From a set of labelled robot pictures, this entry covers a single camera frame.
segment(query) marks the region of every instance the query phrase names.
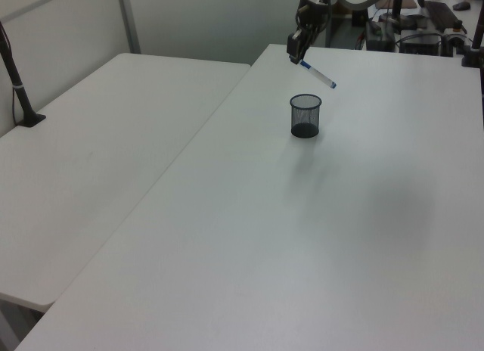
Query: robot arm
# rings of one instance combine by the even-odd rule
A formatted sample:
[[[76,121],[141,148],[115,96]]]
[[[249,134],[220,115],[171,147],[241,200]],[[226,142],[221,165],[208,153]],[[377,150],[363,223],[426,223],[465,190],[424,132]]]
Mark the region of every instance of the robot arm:
[[[287,38],[287,53],[298,64],[331,17],[331,5],[339,1],[345,7],[362,10],[379,0],[300,0],[296,11],[297,31]]]

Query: floor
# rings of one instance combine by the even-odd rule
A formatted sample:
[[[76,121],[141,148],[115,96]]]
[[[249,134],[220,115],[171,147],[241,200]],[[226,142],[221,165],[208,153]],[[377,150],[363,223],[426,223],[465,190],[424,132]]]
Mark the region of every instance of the floor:
[[[0,300],[0,351],[14,351],[42,313]]]
[[[353,27],[349,18],[334,18],[332,30],[331,48],[354,50],[356,39],[361,35],[364,27]]]

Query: table surface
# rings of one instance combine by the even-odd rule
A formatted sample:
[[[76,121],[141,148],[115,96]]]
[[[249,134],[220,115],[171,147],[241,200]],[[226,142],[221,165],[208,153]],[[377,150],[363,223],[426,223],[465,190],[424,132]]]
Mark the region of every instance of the table surface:
[[[18,351],[484,347],[479,71],[307,60],[338,87],[270,45]]]
[[[0,299],[45,311],[248,71],[121,54],[0,139]]]

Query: pen cup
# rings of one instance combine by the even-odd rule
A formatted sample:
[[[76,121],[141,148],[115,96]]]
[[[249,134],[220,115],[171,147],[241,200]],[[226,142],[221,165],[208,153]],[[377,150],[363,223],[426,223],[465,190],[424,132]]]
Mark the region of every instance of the pen cup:
[[[297,138],[312,138],[319,133],[321,99],[312,94],[296,95],[290,99],[292,110],[290,130]]]

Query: marker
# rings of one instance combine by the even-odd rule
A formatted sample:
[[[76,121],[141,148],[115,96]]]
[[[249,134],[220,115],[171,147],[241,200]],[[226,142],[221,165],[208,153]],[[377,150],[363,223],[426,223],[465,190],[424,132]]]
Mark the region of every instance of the marker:
[[[317,71],[314,67],[312,67],[310,64],[308,64],[307,62],[305,62],[304,60],[301,60],[301,62],[299,62],[301,64],[301,66],[304,66],[306,69],[309,70],[310,73],[312,73],[313,76],[317,77],[318,79],[320,79],[322,82],[324,82],[326,85],[328,85],[330,88],[334,89],[336,88],[336,83],[331,80],[329,77],[327,77],[326,75],[320,73],[319,71]]]

